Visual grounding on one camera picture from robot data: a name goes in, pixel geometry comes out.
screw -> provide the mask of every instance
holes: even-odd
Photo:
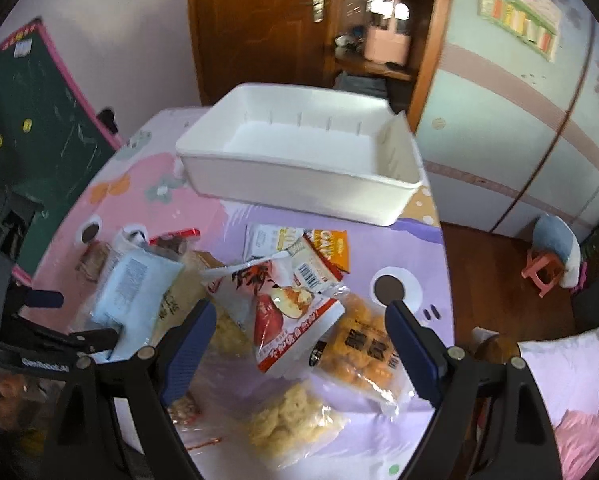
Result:
[[[461,361],[466,357],[466,352],[459,346],[452,346],[449,348],[449,356],[456,361]]]
[[[89,356],[83,356],[78,359],[78,362],[75,364],[80,370],[85,370],[91,365],[91,358]]]
[[[526,368],[526,361],[518,356],[511,357],[511,364],[518,370],[524,370],[524,368]]]
[[[151,359],[155,355],[155,349],[152,346],[143,346],[138,350],[138,357],[142,360]]]

apple chips bag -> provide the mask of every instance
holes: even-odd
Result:
[[[306,265],[302,261],[305,276]],[[309,352],[344,312],[339,301],[311,290],[304,277],[298,279],[289,251],[208,269],[201,276],[209,294],[251,339],[257,367],[274,377]]]

wooden floor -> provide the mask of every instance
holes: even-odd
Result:
[[[442,231],[458,345],[470,345],[475,326],[519,341],[575,333],[569,292],[556,287],[540,299],[531,280],[520,275],[528,243],[452,224],[443,224]]]

blue gripper pad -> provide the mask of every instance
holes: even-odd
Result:
[[[199,300],[186,317],[179,330],[188,330],[174,349],[171,362],[166,367],[164,386],[160,395],[163,406],[170,406],[174,400],[183,397],[193,379],[202,354],[215,332],[217,315],[209,300]]]
[[[29,308],[62,308],[64,295],[57,290],[38,290],[30,288],[24,300]]]
[[[417,395],[438,408],[443,397],[441,379],[448,370],[442,353],[445,346],[435,332],[418,323],[403,301],[393,301],[387,306],[385,322]]]

pink bedsheet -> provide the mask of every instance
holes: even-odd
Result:
[[[564,480],[580,480],[599,456],[599,415],[566,412],[555,439]]]

